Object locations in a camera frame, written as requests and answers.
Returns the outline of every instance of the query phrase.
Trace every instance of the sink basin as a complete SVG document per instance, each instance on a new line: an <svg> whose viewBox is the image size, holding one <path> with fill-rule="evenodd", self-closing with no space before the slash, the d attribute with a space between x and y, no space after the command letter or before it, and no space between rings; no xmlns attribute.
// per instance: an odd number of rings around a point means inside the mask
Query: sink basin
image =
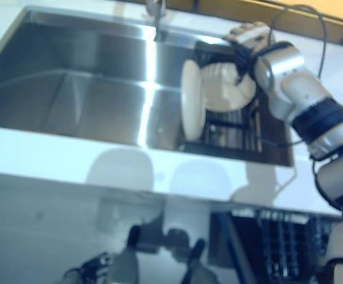
<svg viewBox="0 0 343 284"><path fill-rule="evenodd" d="M0 44L0 127L292 163L289 149L263 145L243 127L236 128L247 124L249 110L225 117L208 114L202 138L186 142L179 110L183 63L196 58L200 66L208 59L231 60L232 49L223 40L168 28L162 42L154 42L151 26L96 17L40 8L21 13ZM198 46L206 49L203 55L197 55ZM226 57L214 57L217 48L224 48ZM263 111L251 122L253 129L285 142L284 124L268 113L266 103L261 105Z"/></svg>

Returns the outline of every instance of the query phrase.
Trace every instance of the wire rack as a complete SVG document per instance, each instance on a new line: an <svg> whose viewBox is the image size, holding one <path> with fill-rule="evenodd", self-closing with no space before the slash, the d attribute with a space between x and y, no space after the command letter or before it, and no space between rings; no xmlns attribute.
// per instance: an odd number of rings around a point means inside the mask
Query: wire rack
<svg viewBox="0 0 343 284"><path fill-rule="evenodd" d="M212 63L233 62L235 57L236 51L231 46L203 42L195 46L194 60L200 68ZM207 111L200 139L186 141L181 134L179 148L189 153L251 162L293 164L291 149L270 147L260 138L283 144L289 137L285 123L270 114L267 96L258 89L255 98L241 110L225 113Z"/></svg>
<svg viewBox="0 0 343 284"><path fill-rule="evenodd" d="M260 211L258 224L270 283L308 283L318 269L335 223L320 215L304 217L271 209Z"/></svg>

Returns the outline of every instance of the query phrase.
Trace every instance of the white countertop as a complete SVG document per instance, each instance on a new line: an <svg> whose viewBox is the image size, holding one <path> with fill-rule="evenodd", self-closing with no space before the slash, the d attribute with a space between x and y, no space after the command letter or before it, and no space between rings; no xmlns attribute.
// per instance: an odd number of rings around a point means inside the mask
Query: white countertop
<svg viewBox="0 0 343 284"><path fill-rule="evenodd" d="M26 5L150 21L143 5L116 1L0 0L0 39ZM175 11L167 12L164 24L219 35L238 25ZM320 41L286 33L277 33L277 38L293 42L309 69L316 72ZM329 44L323 84L343 104L343 47ZM295 167L288 168L0 128L3 174L224 201L234 197L252 204L335 212L315 189L305 146L294 149L294 158ZM125 175L119 169L125 169Z"/></svg>

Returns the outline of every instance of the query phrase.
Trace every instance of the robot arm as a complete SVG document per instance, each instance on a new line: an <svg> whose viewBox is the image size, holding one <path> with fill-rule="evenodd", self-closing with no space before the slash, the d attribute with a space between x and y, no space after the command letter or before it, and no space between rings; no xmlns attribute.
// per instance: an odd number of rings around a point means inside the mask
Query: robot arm
<svg viewBox="0 0 343 284"><path fill-rule="evenodd" d="M316 187L329 204L343 213L343 106L307 70L295 46L268 45L268 32L260 26L245 24L225 38L235 46L253 49L248 71L267 94L270 112L296 131L312 159L329 160L315 176ZM334 283L343 284L343 222L332 232L326 264L335 267Z"/></svg>

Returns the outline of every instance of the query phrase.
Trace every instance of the wooden surface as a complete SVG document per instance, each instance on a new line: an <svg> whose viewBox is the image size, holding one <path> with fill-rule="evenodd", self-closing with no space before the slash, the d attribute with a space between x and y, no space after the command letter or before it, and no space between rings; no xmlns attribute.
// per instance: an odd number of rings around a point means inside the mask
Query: wooden surface
<svg viewBox="0 0 343 284"><path fill-rule="evenodd" d="M285 4L306 4L320 12L343 19L343 0L278 0Z"/></svg>
<svg viewBox="0 0 343 284"><path fill-rule="evenodd" d="M271 23L278 10L273 5L260 5L256 1L241 0L200 0L198 12L234 19L241 22L261 21ZM296 12L286 12L276 22L278 30L322 39L322 27L316 17ZM327 21L328 40L339 43L343 39L343 25Z"/></svg>

